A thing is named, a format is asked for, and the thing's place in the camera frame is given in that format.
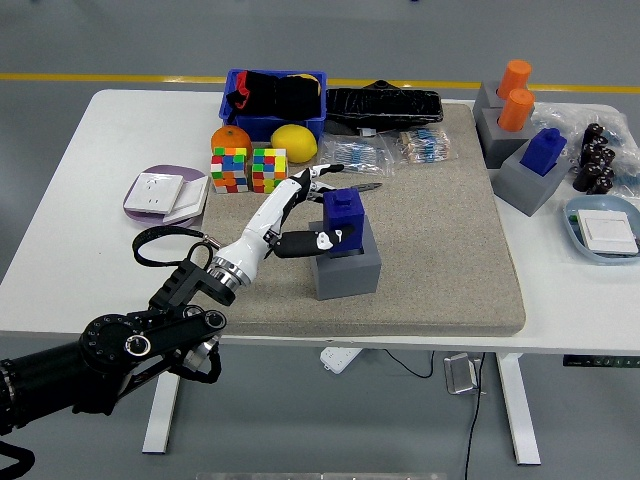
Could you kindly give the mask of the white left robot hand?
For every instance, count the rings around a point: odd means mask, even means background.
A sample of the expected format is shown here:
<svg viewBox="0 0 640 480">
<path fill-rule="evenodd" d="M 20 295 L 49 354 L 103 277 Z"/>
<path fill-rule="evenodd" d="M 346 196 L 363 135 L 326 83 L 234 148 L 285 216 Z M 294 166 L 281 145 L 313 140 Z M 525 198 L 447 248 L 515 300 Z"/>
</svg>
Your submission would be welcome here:
<svg viewBox="0 0 640 480">
<path fill-rule="evenodd" d="M 270 252 L 280 258 L 320 255 L 344 242 L 354 232 L 343 226 L 320 232 L 281 231 L 291 210 L 312 198 L 317 199 L 331 188 L 315 179 L 326 173 L 340 172 L 341 164 L 322 164 L 306 168 L 281 181 L 259 207 L 240 238 L 219 250 L 212 259 L 208 273 L 231 289 L 250 285 L 257 276 L 260 262 Z"/>
</svg>

